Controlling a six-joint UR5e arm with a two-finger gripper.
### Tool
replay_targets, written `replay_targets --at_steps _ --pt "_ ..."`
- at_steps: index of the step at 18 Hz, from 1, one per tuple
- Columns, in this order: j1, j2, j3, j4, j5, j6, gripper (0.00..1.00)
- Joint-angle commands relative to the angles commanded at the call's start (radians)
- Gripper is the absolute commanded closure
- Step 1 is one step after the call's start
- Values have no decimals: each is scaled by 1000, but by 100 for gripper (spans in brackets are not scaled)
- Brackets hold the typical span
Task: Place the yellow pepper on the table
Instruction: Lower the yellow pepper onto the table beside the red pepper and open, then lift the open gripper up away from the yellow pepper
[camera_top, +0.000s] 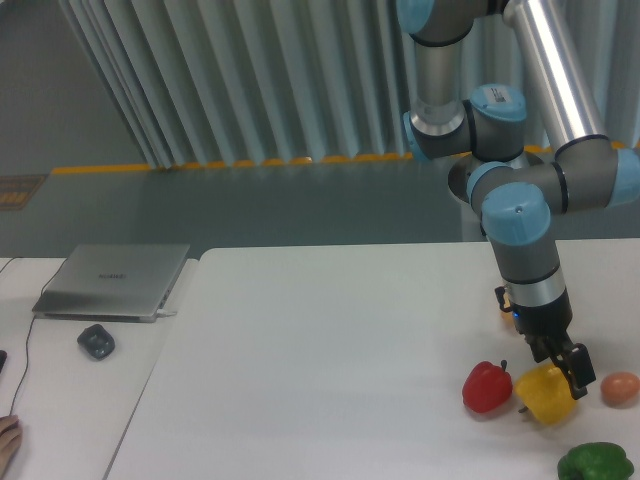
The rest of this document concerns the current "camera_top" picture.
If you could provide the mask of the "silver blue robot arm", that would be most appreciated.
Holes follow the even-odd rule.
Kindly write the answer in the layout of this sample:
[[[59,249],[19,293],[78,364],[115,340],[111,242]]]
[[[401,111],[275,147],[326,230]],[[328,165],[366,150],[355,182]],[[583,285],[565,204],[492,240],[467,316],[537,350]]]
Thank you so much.
[[[587,348],[567,332],[572,310],[551,219],[636,200],[639,157],[612,147],[556,2],[400,1],[396,12],[416,45],[416,97],[403,117],[411,152],[423,160],[461,156],[450,178],[463,183],[461,199],[493,248],[501,306],[534,359],[552,361],[581,398],[595,373]],[[518,90],[486,84],[460,96],[462,40],[477,19],[493,15],[515,33],[551,162],[524,152],[527,109]]]

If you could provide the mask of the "person's hand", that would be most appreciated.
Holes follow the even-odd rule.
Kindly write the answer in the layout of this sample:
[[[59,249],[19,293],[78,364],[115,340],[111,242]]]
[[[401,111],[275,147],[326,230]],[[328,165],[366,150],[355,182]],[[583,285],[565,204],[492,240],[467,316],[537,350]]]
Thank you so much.
[[[4,474],[22,443],[23,429],[17,415],[1,418],[0,469]]]

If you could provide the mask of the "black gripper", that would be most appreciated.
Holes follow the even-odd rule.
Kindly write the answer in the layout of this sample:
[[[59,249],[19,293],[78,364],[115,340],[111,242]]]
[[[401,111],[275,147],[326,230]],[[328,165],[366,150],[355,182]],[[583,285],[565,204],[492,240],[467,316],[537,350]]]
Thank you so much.
[[[586,396],[596,374],[587,347],[573,343],[567,333],[573,318],[568,293],[535,307],[513,302],[512,313],[516,330],[530,346],[534,361],[551,358],[567,380],[571,397],[579,400]]]

